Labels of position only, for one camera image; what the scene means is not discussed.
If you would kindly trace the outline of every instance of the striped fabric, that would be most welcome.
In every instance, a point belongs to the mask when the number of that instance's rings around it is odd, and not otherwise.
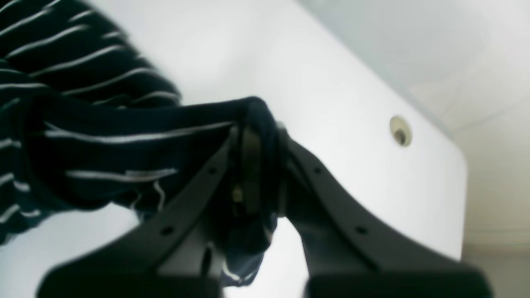
[[[86,4],[0,0],[0,244],[60,211],[111,201],[162,210],[251,114],[272,139],[257,98],[186,108],[180,99]],[[274,229],[275,218],[264,221]],[[250,284],[266,246],[240,258],[234,242],[225,285]]]

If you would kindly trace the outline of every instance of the navy striped fabric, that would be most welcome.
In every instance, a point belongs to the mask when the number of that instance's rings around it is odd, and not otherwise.
[[[180,99],[86,4],[0,0],[0,244],[53,213],[111,201],[155,214],[232,125],[258,131],[264,164],[273,164],[275,125],[263,101],[179,107]],[[225,285],[254,280],[269,244],[256,231],[275,222],[266,213],[232,232]]]

